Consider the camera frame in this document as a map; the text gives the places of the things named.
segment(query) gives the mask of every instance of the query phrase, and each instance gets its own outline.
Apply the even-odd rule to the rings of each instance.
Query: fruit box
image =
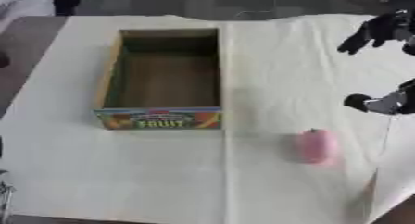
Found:
[[[220,129],[219,30],[120,31],[94,112],[110,130]]]

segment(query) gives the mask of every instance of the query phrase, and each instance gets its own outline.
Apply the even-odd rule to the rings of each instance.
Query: white sheet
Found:
[[[381,201],[379,195],[372,204],[371,191],[366,192],[381,159],[389,117],[342,103],[352,93],[391,92],[413,78],[415,58],[402,53],[400,43],[353,57],[337,53],[337,46],[367,18],[310,16],[230,26],[225,121],[232,153],[231,223],[365,223],[369,215],[373,220],[388,210],[379,211],[380,206],[398,204],[396,197]],[[415,124],[412,116],[406,121]],[[337,134],[342,161],[322,168],[290,157],[290,135],[311,128]],[[394,120],[387,154],[398,146],[408,151],[410,141],[415,142],[412,133],[412,126]],[[396,172],[387,172],[379,185],[390,182],[392,174],[400,184]]]
[[[158,223],[365,223],[412,193],[412,116],[394,120],[374,201],[366,189],[388,118],[342,106],[350,93],[384,95],[415,75],[399,43],[357,56],[335,48],[368,17],[267,22],[172,17],[71,18],[0,124],[2,168],[18,214]],[[221,131],[105,131],[91,112],[118,29],[221,29]],[[290,134],[335,132],[343,159],[298,163]],[[401,152],[409,157],[401,161]],[[396,182],[390,182],[394,172]]]

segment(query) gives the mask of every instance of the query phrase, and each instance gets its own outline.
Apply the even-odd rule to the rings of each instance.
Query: robotic arm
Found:
[[[415,56],[415,10],[398,10],[364,22],[337,50],[354,55],[370,41],[377,48],[390,40],[405,41],[402,50]],[[401,84],[396,91],[383,98],[371,98],[364,94],[349,95],[345,106],[386,115],[415,113],[415,79]]]

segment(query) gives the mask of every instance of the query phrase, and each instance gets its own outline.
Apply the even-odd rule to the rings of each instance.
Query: cardboard box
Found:
[[[110,130],[220,129],[217,29],[121,31],[94,112]]]

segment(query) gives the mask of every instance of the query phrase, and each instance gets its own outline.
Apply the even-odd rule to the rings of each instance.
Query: gray floor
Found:
[[[377,14],[391,8],[378,0],[83,0],[78,15],[171,14],[198,19],[255,20],[322,13]],[[238,15],[243,11],[270,12]]]

